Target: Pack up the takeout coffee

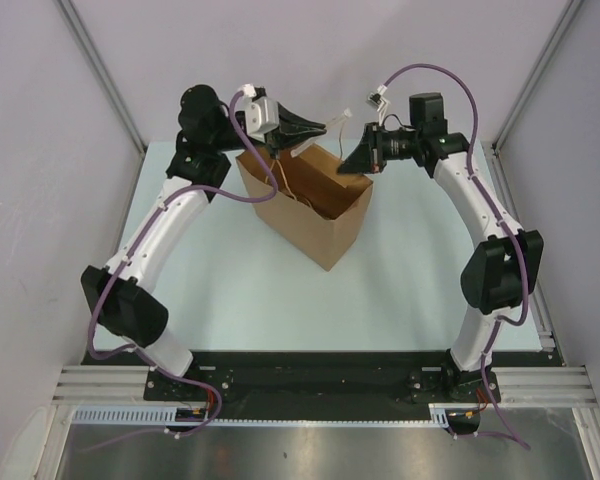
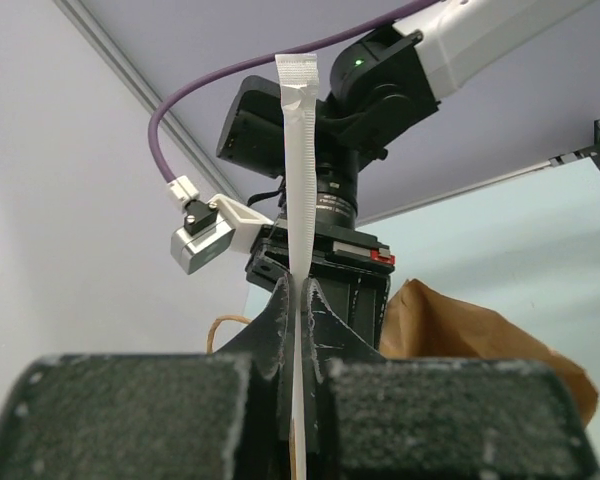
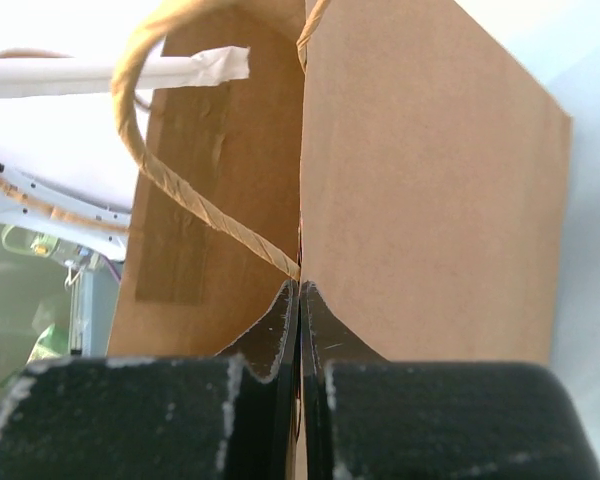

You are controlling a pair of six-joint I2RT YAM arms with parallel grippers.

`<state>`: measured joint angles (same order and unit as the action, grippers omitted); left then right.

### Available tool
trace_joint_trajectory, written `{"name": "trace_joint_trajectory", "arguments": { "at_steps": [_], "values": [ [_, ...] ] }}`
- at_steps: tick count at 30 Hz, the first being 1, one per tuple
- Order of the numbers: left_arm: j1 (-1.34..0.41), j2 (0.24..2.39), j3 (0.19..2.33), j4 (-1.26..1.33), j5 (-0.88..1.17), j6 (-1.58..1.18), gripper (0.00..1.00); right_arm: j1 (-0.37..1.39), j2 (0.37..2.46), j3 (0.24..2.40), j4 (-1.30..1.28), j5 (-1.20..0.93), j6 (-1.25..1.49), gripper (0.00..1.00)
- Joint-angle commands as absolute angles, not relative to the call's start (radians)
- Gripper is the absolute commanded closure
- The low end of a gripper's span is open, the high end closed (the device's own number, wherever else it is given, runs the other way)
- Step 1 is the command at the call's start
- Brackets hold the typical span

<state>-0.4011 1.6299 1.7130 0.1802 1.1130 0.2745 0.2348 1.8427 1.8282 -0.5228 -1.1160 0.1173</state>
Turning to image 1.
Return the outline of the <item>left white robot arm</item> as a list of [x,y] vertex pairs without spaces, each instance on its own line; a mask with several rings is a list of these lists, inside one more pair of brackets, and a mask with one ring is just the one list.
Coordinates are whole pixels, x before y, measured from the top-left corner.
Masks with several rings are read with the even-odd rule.
[[[89,341],[90,356],[104,360],[134,351],[150,366],[168,372],[167,389],[187,400],[199,392],[201,376],[191,369],[191,351],[169,330],[167,308],[152,294],[167,259],[216,196],[250,204],[273,199],[279,187],[268,158],[325,135],[327,127],[289,111],[252,84],[240,87],[229,102],[209,85],[187,89],[180,99],[178,124],[175,154],[150,211],[104,266],[85,268],[80,282],[91,312],[89,338],[103,327],[125,342],[99,351]],[[231,168],[227,154],[239,149],[254,154],[269,178],[268,193],[247,197],[223,190]]]

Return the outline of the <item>brown paper bag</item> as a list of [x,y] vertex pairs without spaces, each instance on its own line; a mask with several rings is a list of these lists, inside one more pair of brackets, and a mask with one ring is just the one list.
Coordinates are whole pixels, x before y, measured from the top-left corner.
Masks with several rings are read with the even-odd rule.
[[274,159],[259,147],[278,184],[271,200],[257,203],[257,216],[323,270],[331,270],[356,241],[369,207],[373,181],[340,175],[340,159],[312,145],[299,156]]

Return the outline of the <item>white straw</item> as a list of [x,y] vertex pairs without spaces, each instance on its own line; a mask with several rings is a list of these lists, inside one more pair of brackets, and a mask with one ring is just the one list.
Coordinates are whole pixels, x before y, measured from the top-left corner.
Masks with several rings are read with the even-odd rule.
[[340,139],[340,144],[341,144],[342,132],[343,132],[344,126],[346,125],[348,120],[351,119],[352,117],[353,117],[353,114],[352,114],[351,110],[349,108],[346,108],[340,115],[338,115],[326,122],[325,132],[323,134],[319,134],[316,137],[311,137],[310,139],[302,142],[299,146],[294,147],[290,153],[291,157],[296,158],[296,157],[300,156],[309,147],[314,145],[318,141],[318,138],[328,135],[330,133],[333,133],[335,130],[339,131],[339,139]]

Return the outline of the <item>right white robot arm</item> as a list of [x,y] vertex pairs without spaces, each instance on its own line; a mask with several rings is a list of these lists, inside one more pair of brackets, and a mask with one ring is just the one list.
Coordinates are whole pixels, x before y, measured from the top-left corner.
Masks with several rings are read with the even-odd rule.
[[469,141],[448,130],[440,93],[411,96],[409,120],[394,130],[381,121],[367,123],[337,172],[379,174],[391,161],[412,159],[443,189],[467,228],[474,246],[460,276],[467,311],[441,376],[443,393],[464,401],[486,379],[502,325],[526,322],[544,240],[524,229],[484,182]]

